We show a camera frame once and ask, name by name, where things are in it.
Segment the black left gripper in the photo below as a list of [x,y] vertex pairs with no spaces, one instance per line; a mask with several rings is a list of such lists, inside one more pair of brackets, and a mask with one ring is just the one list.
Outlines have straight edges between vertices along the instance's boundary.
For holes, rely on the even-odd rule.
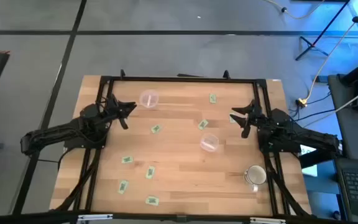
[[136,108],[136,102],[121,102],[119,101],[114,94],[111,94],[110,98],[107,100],[107,106],[104,109],[104,122],[111,122],[115,119],[119,120],[119,123],[123,129],[128,129],[128,125],[125,122],[125,119],[133,112]]

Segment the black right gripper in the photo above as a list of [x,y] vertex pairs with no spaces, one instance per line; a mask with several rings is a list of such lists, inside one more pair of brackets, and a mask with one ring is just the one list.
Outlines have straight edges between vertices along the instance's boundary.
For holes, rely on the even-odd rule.
[[243,128],[243,138],[248,138],[251,126],[258,128],[267,120],[267,117],[262,113],[260,105],[255,100],[252,100],[248,106],[243,108],[232,108],[232,110],[247,116],[246,118],[242,118],[240,116],[230,114],[231,119]]

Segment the clear plastic cup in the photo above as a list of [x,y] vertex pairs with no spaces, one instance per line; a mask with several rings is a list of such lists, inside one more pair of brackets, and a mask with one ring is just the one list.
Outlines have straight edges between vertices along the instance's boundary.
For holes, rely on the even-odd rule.
[[145,108],[154,108],[158,105],[159,94],[156,90],[145,90],[139,96],[139,103]]
[[200,147],[207,152],[215,152],[219,147],[219,138],[211,133],[202,135]]

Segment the white ceramic mug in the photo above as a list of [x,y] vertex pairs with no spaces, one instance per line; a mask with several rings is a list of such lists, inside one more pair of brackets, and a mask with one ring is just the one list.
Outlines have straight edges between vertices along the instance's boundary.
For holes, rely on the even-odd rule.
[[253,192],[257,192],[259,186],[266,182],[267,173],[263,167],[253,165],[244,172],[244,180],[250,184]]

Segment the white paper sheet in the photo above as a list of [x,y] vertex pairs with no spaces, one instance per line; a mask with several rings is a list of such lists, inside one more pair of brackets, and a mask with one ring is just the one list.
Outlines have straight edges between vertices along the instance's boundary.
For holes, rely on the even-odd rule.
[[[304,145],[301,145],[300,147],[301,147],[301,155],[302,156],[307,154],[307,153],[314,152],[316,150],[315,148],[312,148],[312,147],[309,147],[309,146],[304,146]],[[307,168],[302,168],[302,173],[304,175],[317,177],[318,176],[317,165],[313,165],[313,166],[310,166],[310,167],[307,167]]]

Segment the black tripod stand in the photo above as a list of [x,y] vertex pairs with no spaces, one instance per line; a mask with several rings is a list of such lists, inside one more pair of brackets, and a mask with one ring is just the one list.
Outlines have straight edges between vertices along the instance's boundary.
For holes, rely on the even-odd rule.
[[325,52],[324,50],[318,48],[316,46],[317,42],[320,40],[320,38],[322,38],[322,36],[326,33],[326,31],[330,28],[330,26],[332,25],[332,23],[337,19],[338,15],[340,15],[340,13],[344,10],[344,8],[349,4],[350,0],[329,0],[329,1],[333,1],[333,2],[343,2],[344,4],[342,5],[342,7],[338,10],[338,12],[333,16],[333,18],[330,20],[330,22],[326,25],[326,27],[321,31],[321,33],[319,34],[319,36],[314,40],[314,42],[310,42],[308,39],[306,39],[303,36],[300,36],[300,40],[304,41],[307,44],[307,48],[302,51],[302,53],[300,53],[295,60],[299,61],[303,56],[305,56],[308,52],[310,51],[317,51],[321,54],[323,54],[324,56],[328,57],[328,53]]

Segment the dark grey desk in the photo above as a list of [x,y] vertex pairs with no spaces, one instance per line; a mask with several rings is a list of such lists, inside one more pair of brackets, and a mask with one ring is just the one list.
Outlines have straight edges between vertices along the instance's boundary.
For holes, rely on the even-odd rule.
[[350,159],[358,159],[358,111],[351,108],[340,109],[342,105],[355,97],[354,87],[343,85],[336,75],[328,76],[337,120],[344,142],[344,153]]

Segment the black metal table frame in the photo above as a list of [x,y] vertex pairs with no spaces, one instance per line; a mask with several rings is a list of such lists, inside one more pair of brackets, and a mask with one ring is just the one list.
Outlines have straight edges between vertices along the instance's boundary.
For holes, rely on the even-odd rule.
[[[282,217],[283,202],[277,187],[264,184],[257,192],[243,179],[252,165],[264,164],[255,130],[241,138],[238,125],[229,122],[233,107],[260,100],[263,108],[285,109],[282,83],[278,80],[224,80],[222,78],[102,77],[82,79],[74,115],[96,100],[113,93],[121,101],[138,101],[145,90],[156,90],[155,108],[138,106],[127,120],[128,129],[115,122],[100,150],[96,176],[83,190],[80,208],[91,213],[113,214],[115,219],[174,221],[178,214],[192,221],[246,222],[250,217]],[[216,95],[216,103],[209,95]],[[206,119],[204,130],[198,124]],[[153,134],[151,127],[161,125]],[[200,147],[202,135],[219,138],[215,152]],[[121,162],[132,156],[129,164]],[[149,166],[155,167],[146,179]],[[129,182],[124,194],[119,183]],[[147,205],[148,196],[159,205]]]

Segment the silver metal bracket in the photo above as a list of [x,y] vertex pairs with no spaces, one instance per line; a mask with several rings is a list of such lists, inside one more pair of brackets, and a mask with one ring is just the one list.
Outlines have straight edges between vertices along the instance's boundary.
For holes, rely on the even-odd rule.
[[77,221],[81,223],[88,223],[95,220],[111,220],[113,219],[113,214],[87,214],[87,215],[78,215]]
[[287,224],[286,220],[264,217],[250,217],[249,224]]

